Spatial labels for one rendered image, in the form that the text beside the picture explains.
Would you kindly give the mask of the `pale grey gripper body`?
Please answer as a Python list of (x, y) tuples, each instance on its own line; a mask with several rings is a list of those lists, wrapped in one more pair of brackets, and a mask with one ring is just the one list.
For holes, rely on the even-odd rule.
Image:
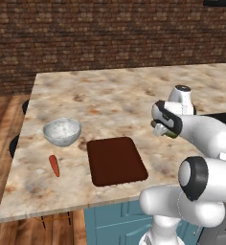
[(157, 136), (163, 136), (168, 132), (168, 130), (160, 123), (157, 123), (153, 129), (153, 133)]

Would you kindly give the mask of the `dark green vegetable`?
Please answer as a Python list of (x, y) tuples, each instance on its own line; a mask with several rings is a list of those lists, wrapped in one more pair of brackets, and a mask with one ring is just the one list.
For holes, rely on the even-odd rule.
[[(153, 129), (154, 129), (154, 127), (157, 124), (157, 122), (156, 121), (152, 121), (150, 124), (153, 127)], [(163, 135), (163, 136), (168, 136), (168, 137), (170, 137), (172, 139), (175, 139), (177, 137), (177, 135), (175, 133), (171, 132), (170, 130), (168, 130), (168, 132), (165, 135)]]

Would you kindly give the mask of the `dark brown tray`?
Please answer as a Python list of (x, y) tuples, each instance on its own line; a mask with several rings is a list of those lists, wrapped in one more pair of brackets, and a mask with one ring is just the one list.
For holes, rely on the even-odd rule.
[(129, 137), (94, 140), (87, 143), (92, 182), (105, 187), (144, 181), (148, 178), (140, 154)]

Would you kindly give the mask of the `grey bowl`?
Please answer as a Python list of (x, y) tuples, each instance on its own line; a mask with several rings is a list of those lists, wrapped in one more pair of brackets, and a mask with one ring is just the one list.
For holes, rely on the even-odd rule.
[(43, 126), (45, 139), (52, 145), (59, 147), (73, 144), (79, 138), (80, 132), (80, 122), (70, 118), (58, 118)]

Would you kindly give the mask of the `blue counter cabinet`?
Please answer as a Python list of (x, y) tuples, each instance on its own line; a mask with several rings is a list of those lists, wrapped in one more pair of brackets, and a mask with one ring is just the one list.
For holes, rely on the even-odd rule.
[(151, 226), (138, 200), (84, 210), (87, 245), (139, 245)]

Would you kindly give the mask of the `orange carrot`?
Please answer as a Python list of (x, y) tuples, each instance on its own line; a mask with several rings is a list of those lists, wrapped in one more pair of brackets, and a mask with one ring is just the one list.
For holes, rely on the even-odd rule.
[(60, 173), (59, 173), (59, 166), (57, 163), (57, 157), (55, 155), (51, 155), (49, 157), (49, 162), (50, 162), (51, 167), (54, 171), (54, 174), (56, 175), (56, 177), (58, 177), (60, 175)]

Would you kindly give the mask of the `black stool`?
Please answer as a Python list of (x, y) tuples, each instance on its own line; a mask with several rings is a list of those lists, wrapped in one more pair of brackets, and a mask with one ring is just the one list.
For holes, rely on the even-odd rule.
[(24, 101), (23, 104), (22, 104), (22, 111), (23, 111), (23, 114), (24, 114), (24, 115), (26, 115), (26, 113), (27, 113), (29, 101), (30, 101), (30, 100), (26, 100), (26, 101)]

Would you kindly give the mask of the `black range hood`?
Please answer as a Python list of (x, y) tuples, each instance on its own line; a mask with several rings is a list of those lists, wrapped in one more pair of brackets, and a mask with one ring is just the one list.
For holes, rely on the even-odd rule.
[(203, 0), (206, 7), (226, 7), (226, 0)]

